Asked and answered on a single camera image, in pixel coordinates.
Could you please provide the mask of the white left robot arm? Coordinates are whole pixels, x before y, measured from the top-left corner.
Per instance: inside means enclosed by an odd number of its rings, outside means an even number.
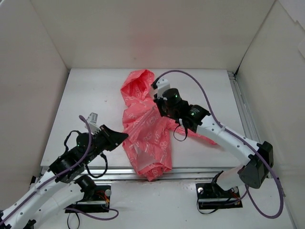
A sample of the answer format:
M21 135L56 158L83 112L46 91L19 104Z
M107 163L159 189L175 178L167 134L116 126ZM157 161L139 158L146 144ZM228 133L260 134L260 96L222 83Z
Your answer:
M65 148L40 180L11 207L0 213L2 229L36 229L57 212L76 202L91 200L96 191L93 177L83 172L104 151L113 151L128 134L88 124L88 131L77 131L76 145Z

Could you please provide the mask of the pink hooded printed jacket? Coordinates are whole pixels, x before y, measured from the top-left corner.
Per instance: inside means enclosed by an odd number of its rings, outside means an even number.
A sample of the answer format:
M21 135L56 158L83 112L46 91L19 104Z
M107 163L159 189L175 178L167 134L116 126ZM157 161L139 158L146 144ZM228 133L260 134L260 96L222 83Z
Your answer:
M185 133L174 120L161 117L150 96L153 72L141 69L130 72L121 87L126 109L122 115L124 132L129 137L123 142L124 151L137 175L153 181L172 169L170 132L216 143L191 131Z

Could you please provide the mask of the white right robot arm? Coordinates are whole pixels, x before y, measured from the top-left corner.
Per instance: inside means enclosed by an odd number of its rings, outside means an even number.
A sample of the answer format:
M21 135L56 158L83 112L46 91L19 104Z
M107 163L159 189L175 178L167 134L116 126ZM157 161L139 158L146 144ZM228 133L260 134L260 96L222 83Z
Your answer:
M220 126L209 111L183 100L176 88L158 89L154 102L161 116L174 120L186 132L211 139L240 161L240 166L221 172L213 179L211 191L215 196L221 197L230 188L242 184L255 189L261 187L274 164L270 143L258 143Z

